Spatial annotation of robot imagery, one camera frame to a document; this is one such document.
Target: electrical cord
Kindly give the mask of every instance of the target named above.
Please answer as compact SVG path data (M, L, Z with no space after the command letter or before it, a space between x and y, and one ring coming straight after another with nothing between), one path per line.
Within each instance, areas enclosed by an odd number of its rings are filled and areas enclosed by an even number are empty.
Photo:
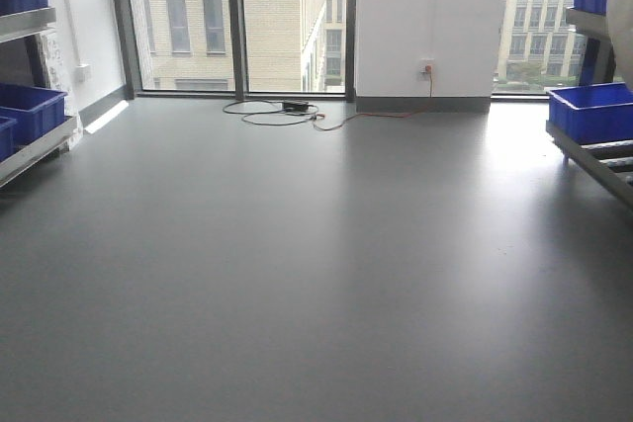
M430 82L429 85L429 100L433 98L433 73L428 73L428 79ZM263 103L269 106L277 107L272 111L235 111L231 109L234 106L242 106L244 104L251 103ZM317 121L321 121L325 119L325 114L319 111L317 106L313 106L312 104L308 105L308 109L306 111L289 111L283 108L283 102L281 101L267 101L265 99L252 99L245 101L235 101L234 103L227 104L222 108L223 113L231 114L236 116L241 116L241 120L244 123L251 124L252 126L262 126L262 127L288 127L288 126L298 126L301 124L312 123L313 128L319 132L332 132L334 130L342 129L347 123L353 121L358 118L385 118L385 119L407 119L413 116L416 116L421 113L427 112L432 106L432 102L425 108L422 108L417 111L413 111L411 113L358 113L349 118L344 119L340 124L332 127L321 127L317 124ZM261 121L255 121L253 118L258 116L283 116L283 117L296 117L301 118L297 121L292 121L289 123L264 123Z

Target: black cable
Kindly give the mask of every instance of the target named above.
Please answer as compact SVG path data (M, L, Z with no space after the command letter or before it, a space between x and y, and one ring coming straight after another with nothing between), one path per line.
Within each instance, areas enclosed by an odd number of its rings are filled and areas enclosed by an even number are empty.
M264 104L268 104L271 106L278 106L281 105L279 107L279 109L275 109L273 111L233 111L231 109L231 107L233 106L241 106L243 104L248 104L248 103L264 103ZM288 111L285 110L283 108L283 103L280 101L266 101L263 99L253 99L253 100L246 100L246 101L235 101L234 103L230 103L227 104L226 106L224 106L222 108L223 113L225 114L232 114L232 115L237 115L237 116L241 116L241 120L247 124L251 124L252 126L263 126L263 127L288 127L288 126L297 126L300 124L306 124L306 123L310 123L313 122L317 119L317 114L318 114L318 107L317 106L313 106L313 105L308 105L308 111ZM297 118L302 118L299 121L292 121L291 123L263 123L263 122L259 122L259 121L254 121L252 118L255 118L257 116L290 116L290 117L297 117Z

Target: wall switch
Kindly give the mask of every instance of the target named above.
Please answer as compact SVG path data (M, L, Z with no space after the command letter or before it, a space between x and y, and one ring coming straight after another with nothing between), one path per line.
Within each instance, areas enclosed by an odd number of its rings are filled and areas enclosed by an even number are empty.
M75 78L78 82L83 83L92 77L92 68L89 64L80 64L75 68Z

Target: gray baseboard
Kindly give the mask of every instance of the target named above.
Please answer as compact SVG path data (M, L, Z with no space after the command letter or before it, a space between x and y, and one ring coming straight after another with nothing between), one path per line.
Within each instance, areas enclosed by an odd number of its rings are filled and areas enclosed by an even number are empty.
M101 98L99 101L91 104L85 109L82 109L79 112L79 117L81 118L81 122L87 126L101 116L106 114L112 108L114 108L121 101L124 101L127 98L126 87L122 86L119 89L116 89L108 96Z
M487 113L491 97L468 98L377 98L359 96L356 111L359 113L412 113L425 110L430 113Z

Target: wall outlet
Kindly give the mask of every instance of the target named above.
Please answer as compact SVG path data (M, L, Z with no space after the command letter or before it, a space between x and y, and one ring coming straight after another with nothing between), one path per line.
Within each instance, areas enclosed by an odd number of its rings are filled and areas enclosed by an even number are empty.
M418 66L419 73L424 77L430 77L431 73L435 74L435 60L433 58L422 58Z
M78 82L83 83L92 77L92 68L89 64L80 64L75 68L75 78Z

